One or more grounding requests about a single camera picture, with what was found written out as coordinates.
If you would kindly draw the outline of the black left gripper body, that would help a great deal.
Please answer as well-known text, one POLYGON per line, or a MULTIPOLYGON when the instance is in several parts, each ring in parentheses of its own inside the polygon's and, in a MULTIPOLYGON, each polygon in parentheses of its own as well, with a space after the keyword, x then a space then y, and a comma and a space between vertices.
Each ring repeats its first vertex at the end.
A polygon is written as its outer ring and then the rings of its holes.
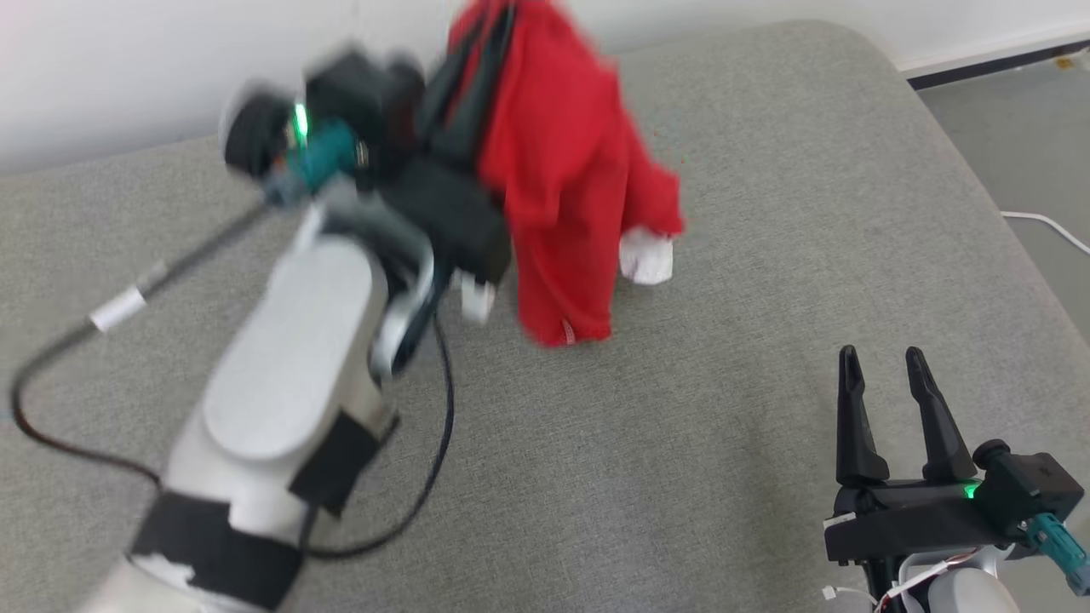
POLYGON ((379 194, 428 236, 436 256, 479 283, 502 283, 513 244, 501 207, 479 179, 416 157, 379 194))

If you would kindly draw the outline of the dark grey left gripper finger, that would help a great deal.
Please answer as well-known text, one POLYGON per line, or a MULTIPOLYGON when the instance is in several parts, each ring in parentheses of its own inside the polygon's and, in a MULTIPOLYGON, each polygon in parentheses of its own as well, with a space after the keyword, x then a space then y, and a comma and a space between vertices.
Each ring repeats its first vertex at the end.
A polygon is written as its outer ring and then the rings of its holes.
POLYGON ((491 125, 491 109, 513 39, 517 7, 493 11, 486 5, 462 39, 467 52, 464 89, 460 100, 460 163, 476 163, 480 145, 491 125))
POLYGON ((468 28, 456 35, 455 46, 449 50, 439 69, 433 74, 422 97, 422 140, 424 142, 460 142, 460 100, 464 89, 463 67, 467 52, 462 39, 468 28))

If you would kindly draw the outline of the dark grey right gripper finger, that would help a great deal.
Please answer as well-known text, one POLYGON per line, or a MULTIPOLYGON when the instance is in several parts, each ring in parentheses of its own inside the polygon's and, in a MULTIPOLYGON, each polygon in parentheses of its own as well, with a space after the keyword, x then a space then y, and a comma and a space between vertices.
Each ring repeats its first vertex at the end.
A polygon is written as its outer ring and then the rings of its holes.
POLYGON ((869 426, 864 392, 856 348, 845 345, 840 350, 837 397, 837 484, 841 486, 883 484, 889 478, 888 465, 877 454, 869 426))
POLYGON ((927 446, 927 462, 922 468, 924 481, 928 484, 954 484, 976 478, 978 469, 924 352, 918 347, 908 347, 904 361, 909 388, 921 414, 927 446))

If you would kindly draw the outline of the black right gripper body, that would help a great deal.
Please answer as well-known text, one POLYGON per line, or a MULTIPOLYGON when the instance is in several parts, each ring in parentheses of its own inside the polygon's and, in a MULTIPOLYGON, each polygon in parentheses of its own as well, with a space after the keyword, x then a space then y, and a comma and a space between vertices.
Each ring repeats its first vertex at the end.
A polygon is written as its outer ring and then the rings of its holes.
POLYGON ((960 484, 841 486, 831 519, 823 530, 826 558, 841 565, 1024 543, 1021 530, 994 526, 981 501, 966 496, 960 484))

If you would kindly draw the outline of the red shirt with white sleeves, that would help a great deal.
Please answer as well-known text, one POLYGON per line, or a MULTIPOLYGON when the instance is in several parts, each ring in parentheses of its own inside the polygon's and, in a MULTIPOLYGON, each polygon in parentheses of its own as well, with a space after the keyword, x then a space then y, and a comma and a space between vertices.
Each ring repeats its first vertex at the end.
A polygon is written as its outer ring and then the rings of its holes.
POLYGON ((610 59, 556 0, 467 0, 448 46, 513 8, 479 177, 502 194, 513 237, 518 314, 533 341, 611 336, 619 277, 662 284, 685 233, 677 175, 655 160, 610 59))

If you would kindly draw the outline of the black white baseboard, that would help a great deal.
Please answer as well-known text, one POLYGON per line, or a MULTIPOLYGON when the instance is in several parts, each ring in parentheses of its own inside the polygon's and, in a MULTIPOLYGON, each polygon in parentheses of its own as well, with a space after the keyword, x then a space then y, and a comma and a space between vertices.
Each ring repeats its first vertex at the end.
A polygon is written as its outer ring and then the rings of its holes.
POLYGON ((1067 43, 1066 45, 1043 48, 1024 55, 1012 55, 1012 57, 1001 57, 995 60, 974 63, 974 65, 953 67, 953 69, 934 72, 919 77, 907 79, 907 83, 913 91, 930 89, 945 84, 957 83, 985 75, 996 74, 1015 70, 1017 67, 1030 67, 1046 60, 1054 60, 1066 55, 1075 55, 1090 48, 1090 39, 1078 40, 1078 43, 1067 43))

